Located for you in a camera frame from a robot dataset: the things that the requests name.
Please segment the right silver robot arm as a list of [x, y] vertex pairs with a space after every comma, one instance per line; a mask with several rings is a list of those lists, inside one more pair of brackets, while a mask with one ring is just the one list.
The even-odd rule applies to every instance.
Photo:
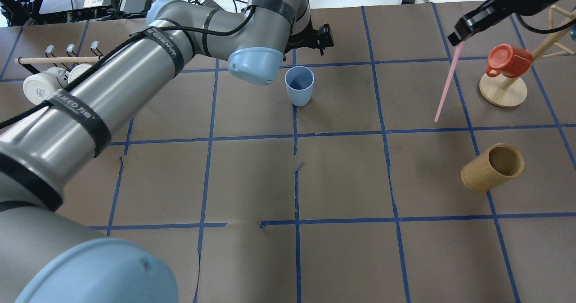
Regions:
[[537, 34], [551, 34], [572, 28], [575, 20], [552, 29], [537, 29], [524, 21], [523, 16], [538, 14], [557, 1], [559, 0], [486, 0], [479, 7], [459, 18], [454, 25], [454, 32], [448, 35], [448, 41], [452, 46], [457, 46], [478, 32], [495, 26], [511, 14], [516, 15], [521, 26]]

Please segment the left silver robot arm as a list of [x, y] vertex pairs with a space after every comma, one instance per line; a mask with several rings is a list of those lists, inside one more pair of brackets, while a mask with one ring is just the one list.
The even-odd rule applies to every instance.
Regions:
[[146, 26], [65, 88], [1, 127], [1, 301], [176, 303], [162, 260], [56, 213], [65, 185], [196, 55], [235, 77], [274, 81], [287, 51], [323, 49], [309, 0], [247, 0], [233, 13], [157, 0]]

